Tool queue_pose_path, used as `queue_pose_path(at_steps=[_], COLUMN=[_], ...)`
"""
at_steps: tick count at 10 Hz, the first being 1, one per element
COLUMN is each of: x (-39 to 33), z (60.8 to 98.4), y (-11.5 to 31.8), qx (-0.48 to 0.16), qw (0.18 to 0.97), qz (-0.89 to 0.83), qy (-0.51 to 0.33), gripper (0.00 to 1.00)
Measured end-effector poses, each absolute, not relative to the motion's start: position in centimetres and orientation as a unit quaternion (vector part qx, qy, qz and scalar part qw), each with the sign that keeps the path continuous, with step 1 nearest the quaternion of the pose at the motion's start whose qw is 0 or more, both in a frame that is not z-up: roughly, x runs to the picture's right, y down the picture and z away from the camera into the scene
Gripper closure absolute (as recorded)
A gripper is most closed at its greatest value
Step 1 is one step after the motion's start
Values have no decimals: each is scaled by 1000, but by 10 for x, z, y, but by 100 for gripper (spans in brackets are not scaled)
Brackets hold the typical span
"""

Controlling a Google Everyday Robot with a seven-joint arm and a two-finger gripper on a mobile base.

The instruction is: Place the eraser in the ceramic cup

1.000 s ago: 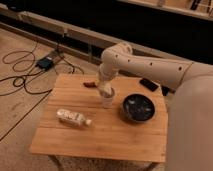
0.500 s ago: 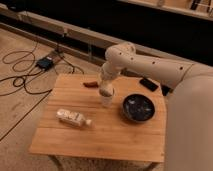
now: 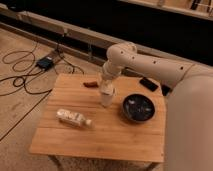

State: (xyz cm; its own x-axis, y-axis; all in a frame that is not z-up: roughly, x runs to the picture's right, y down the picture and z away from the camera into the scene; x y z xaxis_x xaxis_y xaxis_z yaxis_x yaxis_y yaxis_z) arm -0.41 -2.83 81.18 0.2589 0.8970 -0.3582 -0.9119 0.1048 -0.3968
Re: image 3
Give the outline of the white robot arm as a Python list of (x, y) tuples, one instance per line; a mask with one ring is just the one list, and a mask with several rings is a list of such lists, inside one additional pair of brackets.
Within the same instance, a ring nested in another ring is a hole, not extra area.
[(167, 101), (164, 171), (213, 171), (213, 67), (141, 55), (132, 42), (110, 46), (102, 67), (101, 103), (124, 68), (172, 89)]

